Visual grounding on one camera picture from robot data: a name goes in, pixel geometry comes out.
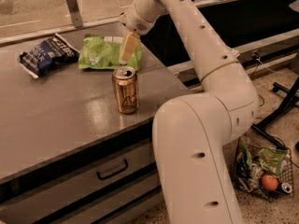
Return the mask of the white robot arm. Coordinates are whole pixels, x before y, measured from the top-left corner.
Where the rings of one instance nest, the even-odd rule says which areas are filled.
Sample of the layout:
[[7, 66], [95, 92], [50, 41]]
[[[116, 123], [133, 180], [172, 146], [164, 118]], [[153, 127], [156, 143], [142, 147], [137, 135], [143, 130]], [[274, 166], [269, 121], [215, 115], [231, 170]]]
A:
[[258, 94], [245, 69], [191, 0], [135, 0], [120, 20], [146, 34], [168, 13], [202, 92], [165, 102], [152, 144], [171, 224], [243, 224], [222, 148], [257, 115]]

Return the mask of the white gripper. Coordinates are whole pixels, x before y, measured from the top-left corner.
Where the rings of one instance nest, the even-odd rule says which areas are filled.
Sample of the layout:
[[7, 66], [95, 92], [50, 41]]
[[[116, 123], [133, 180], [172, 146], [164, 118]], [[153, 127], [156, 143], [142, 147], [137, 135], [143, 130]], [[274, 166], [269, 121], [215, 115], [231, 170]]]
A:
[[120, 64], [127, 64], [140, 44], [140, 35], [147, 34], [156, 21], [156, 9], [149, 0], [135, 0], [120, 15], [120, 22], [131, 32], [122, 40]]

